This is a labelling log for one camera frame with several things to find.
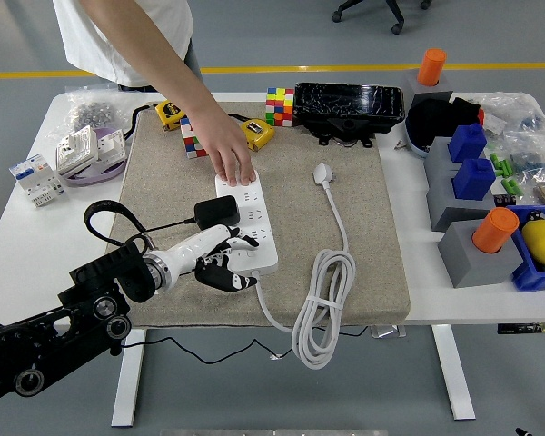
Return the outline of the person's right hand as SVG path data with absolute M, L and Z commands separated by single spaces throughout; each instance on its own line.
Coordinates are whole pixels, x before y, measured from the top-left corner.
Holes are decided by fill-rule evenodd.
M 255 180 L 246 136 L 220 107 L 190 115 L 195 135 L 213 164 L 216 175 L 231 186 Z

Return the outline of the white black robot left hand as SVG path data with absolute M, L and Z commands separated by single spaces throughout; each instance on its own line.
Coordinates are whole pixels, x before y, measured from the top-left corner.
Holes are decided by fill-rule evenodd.
M 242 276 L 228 269 L 229 253 L 235 249 L 253 251 L 259 243 L 239 228 L 216 224 L 184 240 L 158 256 L 164 263 L 160 291 L 171 290 L 178 278 L 194 273 L 202 284 L 225 292 L 238 292 L 258 283 L 253 277 Z

